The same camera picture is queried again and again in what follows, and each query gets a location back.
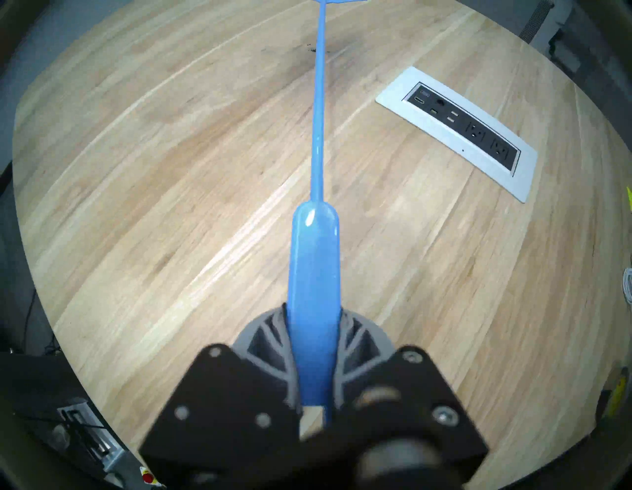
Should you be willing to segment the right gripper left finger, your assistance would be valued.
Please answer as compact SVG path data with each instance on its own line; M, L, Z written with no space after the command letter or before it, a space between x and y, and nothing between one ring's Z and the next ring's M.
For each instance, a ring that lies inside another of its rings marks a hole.
M201 349L139 453L161 484L222 477L297 442L302 406L286 308L250 321L232 345Z

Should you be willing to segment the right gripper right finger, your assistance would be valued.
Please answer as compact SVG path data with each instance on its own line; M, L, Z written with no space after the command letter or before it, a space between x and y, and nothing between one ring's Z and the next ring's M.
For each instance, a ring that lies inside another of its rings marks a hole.
M464 489L489 453L430 355L342 310L332 417L349 422L356 488Z

